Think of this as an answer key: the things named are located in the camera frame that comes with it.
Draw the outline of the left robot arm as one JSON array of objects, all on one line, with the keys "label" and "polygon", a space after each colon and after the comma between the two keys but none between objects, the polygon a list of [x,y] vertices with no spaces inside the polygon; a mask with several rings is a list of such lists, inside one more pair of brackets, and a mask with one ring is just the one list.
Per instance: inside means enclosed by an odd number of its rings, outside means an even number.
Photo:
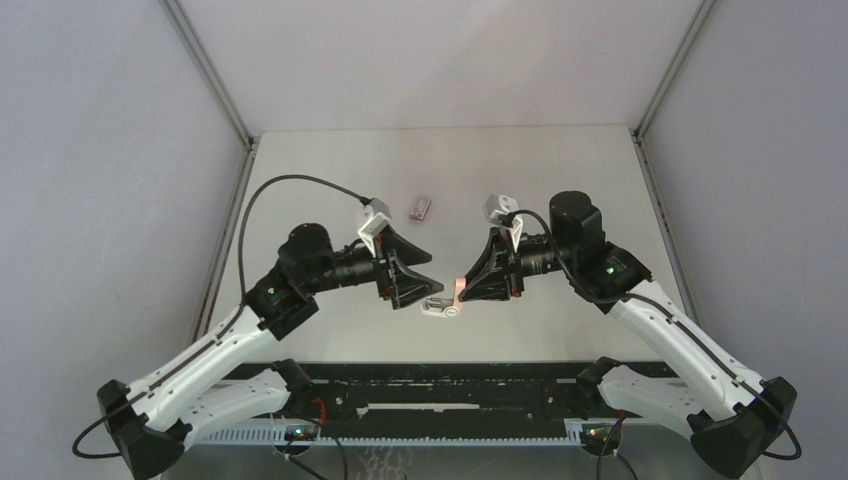
[{"label": "left robot arm", "polygon": [[136,479],[152,479],[211,434],[259,415],[305,414],[313,383],[292,359],[228,387],[222,380],[249,356],[282,340],[317,313],[320,292],[373,283],[393,309],[442,291],[414,271],[432,256],[385,226],[372,248],[334,250],[316,223],[296,227],[269,272],[213,330],[147,376],[111,380],[97,392],[105,427]]}]

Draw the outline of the red staple box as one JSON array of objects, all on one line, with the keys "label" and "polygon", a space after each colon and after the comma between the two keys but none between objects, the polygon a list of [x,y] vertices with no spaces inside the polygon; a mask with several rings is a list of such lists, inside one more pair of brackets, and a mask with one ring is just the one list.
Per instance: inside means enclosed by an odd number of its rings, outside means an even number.
[{"label": "red staple box", "polygon": [[419,195],[413,201],[408,212],[407,218],[416,222],[423,222],[432,206],[432,200],[423,195]]}]

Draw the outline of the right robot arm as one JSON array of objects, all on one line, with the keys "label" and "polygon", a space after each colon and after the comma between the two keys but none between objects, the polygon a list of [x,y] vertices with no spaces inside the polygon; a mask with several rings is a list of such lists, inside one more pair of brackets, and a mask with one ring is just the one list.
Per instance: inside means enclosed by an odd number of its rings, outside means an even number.
[{"label": "right robot arm", "polygon": [[572,405],[582,418],[613,410],[649,420],[687,439],[729,479],[792,435],[796,389],[782,377],[763,378],[708,336],[642,262],[607,239],[586,193],[554,195],[538,234],[525,233],[525,210],[511,197],[489,197],[484,214],[489,237],[458,301],[507,301],[522,294],[528,277],[561,272],[579,297],[627,327],[680,379],[672,386],[602,357],[576,380]]}]

